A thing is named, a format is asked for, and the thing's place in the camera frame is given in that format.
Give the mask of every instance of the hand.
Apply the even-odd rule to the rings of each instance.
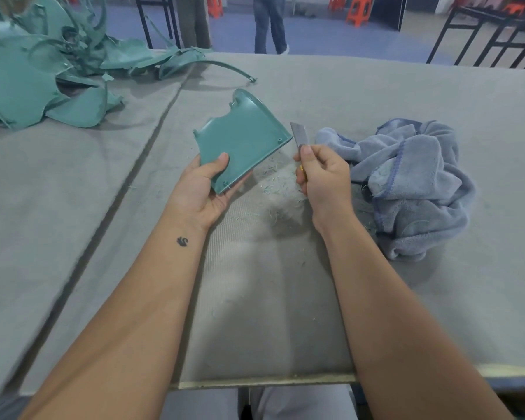
[[[308,197],[313,208],[313,224],[323,234],[329,223],[354,215],[350,167],[331,148],[320,144],[304,144],[300,153],[294,155],[294,161],[301,161],[305,174],[297,167],[295,182]]]
[[[216,194],[210,188],[210,180],[222,172],[230,161],[227,153],[222,153],[214,162],[200,166],[197,155],[185,168],[167,201],[166,210],[199,225],[207,231],[225,211],[231,196],[245,182],[251,172],[246,173],[231,189]]]

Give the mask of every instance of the blue towel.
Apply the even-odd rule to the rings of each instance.
[[[348,161],[352,182],[371,190],[378,245],[392,260],[419,261],[469,224],[475,186],[458,167],[455,132],[436,121],[393,119],[359,143],[321,129]]]

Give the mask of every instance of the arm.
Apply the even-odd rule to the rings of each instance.
[[[374,418],[512,419],[358,222],[349,167],[303,146],[297,183],[314,210],[358,378]]]
[[[210,191],[227,155],[185,169],[126,276],[54,367],[22,419],[157,419],[209,227],[232,194]]]

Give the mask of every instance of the orange stool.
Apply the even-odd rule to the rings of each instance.
[[[213,18],[219,18],[224,16],[224,10],[222,8],[222,0],[206,0],[208,5],[208,14]]]
[[[329,10],[332,10],[333,12],[340,9],[344,10],[344,6],[346,5],[346,0],[329,0]]]
[[[354,26],[360,26],[362,22],[370,20],[371,1],[372,0],[352,0],[346,21],[353,20]]]
[[[517,14],[517,15],[520,15],[520,14],[523,14],[523,11],[525,10],[525,4],[521,4],[521,3],[510,3],[510,4],[508,4],[507,6],[505,6],[502,10],[503,10],[504,12],[507,11],[507,12],[509,12],[510,14]]]

